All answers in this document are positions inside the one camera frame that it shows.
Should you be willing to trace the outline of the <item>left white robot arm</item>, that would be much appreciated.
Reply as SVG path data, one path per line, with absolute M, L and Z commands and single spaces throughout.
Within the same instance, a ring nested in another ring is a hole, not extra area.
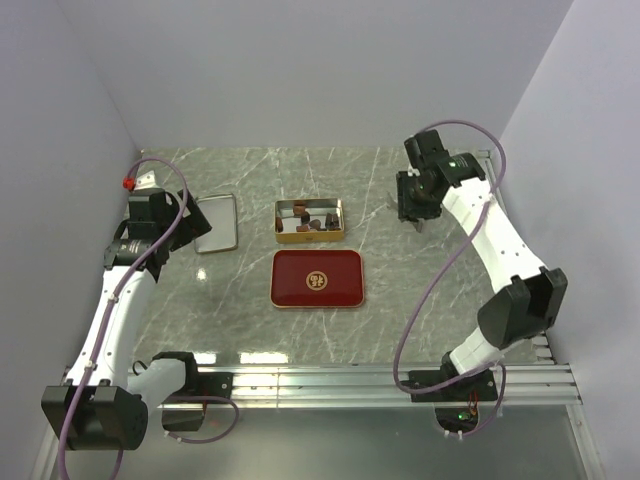
M 142 315 L 170 254 L 211 229 L 187 188 L 171 194 L 132 178 L 129 215 L 104 252 L 101 295 L 88 335 L 63 382 L 45 388 L 42 410 L 62 451 L 135 450 L 153 409 L 193 400 L 201 377 L 190 352 L 155 355 L 140 379 L 129 365 Z

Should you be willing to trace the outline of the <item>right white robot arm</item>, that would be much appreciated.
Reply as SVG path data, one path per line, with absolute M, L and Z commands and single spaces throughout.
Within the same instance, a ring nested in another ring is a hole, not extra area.
M 498 202 L 499 182 L 488 178 L 473 154 L 451 154 L 435 127 L 409 137 L 404 147 L 410 168 L 396 175 L 399 219 L 417 223 L 448 212 L 467 236 L 462 246 L 481 259 L 494 292 L 479 309 L 475 330 L 444 355 L 436 383 L 419 390 L 462 399 L 507 351 L 555 324 L 568 279 L 525 244 Z

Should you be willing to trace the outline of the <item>light brown bar chocolate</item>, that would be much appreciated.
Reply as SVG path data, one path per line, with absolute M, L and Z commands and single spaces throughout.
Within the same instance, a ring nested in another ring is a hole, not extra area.
M 302 215 L 306 211 L 305 203 L 295 203 L 293 206 L 293 213 L 297 216 Z

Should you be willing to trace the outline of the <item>silver tin lid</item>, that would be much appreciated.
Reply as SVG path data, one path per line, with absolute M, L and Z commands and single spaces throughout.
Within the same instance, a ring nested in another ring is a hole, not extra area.
M 197 254 L 231 251 L 238 246 L 237 208 L 233 194 L 218 194 L 196 200 L 211 230 L 194 240 Z

